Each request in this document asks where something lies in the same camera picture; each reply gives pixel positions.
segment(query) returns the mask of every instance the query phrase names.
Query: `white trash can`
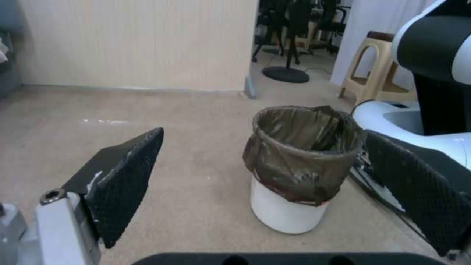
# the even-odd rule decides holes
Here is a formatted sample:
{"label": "white trash can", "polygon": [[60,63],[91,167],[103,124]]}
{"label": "white trash can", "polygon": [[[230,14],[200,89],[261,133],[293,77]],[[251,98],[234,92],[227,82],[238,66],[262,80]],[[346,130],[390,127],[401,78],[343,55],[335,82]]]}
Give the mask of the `white trash can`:
{"label": "white trash can", "polygon": [[321,220],[329,204],[326,202],[314,207],[289,202],[265,188],[254,176],[250,202],[254,214],[262,223],[287,234],[301,234],[312,230]]}

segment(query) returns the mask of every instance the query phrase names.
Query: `floor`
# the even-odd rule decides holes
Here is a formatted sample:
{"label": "floor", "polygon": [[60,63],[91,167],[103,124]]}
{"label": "floor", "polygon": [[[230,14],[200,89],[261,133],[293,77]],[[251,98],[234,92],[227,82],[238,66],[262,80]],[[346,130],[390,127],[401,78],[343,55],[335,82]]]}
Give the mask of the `floor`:
{"label": "floor", "polygon": [[[122,239],[104,250],[102,264],[130,264],[161,252],[413,252],[438,258],[388,210],[347,179],[321,223],[302,235],[262,224],[249,204],[251,173],[242,151],[254,114],[273,105],[329,104],[337,99],[323,70],[304,85],[260,74],[271,56],[260,53],[252,76],[260,96],[241,92],[125,91],[23,87],[0,100],[0,198],[27,218],[40,195],[60,187],[102,147],[157,126],[165,129],[149,189]],[[299,69],[332,69],[327,54],[303,56]],[[282,65],[273,58],[270,65]]]}

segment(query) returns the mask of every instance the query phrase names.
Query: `screw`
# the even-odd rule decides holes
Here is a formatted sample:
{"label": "screw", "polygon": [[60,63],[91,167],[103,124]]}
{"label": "screw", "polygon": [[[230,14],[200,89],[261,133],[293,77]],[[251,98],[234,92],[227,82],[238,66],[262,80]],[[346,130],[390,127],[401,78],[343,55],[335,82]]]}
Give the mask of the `screw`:
{"label": "screw", "polygon": [[41,205],[46,205],[51,202],[55,202],[57,200],[63,199],[67,197],[67,194],[65,193],[65,190],[63,189],[53,189],[50,190],[46,193],[44,193],[41,198],[39,199],[39,203]]}

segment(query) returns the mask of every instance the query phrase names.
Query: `beige stool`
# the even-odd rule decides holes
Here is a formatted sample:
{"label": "beige stool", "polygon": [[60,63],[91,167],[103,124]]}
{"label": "beige stool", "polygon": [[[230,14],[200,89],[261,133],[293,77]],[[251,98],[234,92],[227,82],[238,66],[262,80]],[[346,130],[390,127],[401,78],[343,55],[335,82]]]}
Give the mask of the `beige stool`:
{"label": "beige stool", "polygon": [[[363,101],[376,99],[388,101],[415,101],[417,96],[415,91],[407,90],[393,84],[392,79],[398,65],[391,59],[392,34],[370,31],[358,50],[352,64],[350,65],[347,77],[339,92],[339,98],[343,96],[345,90],[354,93],[357,97],[355,106]],[[376,51],[376,61],[367,78],[355,77],[354,74],[363,57],[365,51],[372,47]]]}

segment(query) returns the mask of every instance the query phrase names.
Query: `brown plastic bag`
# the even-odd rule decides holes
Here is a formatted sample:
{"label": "brown plastic bag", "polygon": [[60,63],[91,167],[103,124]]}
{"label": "brown plastic bag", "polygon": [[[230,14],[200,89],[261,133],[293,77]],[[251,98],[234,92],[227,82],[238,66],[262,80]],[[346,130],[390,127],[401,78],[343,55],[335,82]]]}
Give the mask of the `brown plastic bag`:
{"label": "brown plastic bag", "polygon": [[338,193],[365,139],[348,113],[330,106],[266,108],[252,125],[246,167],[287,201],[312,206]]}

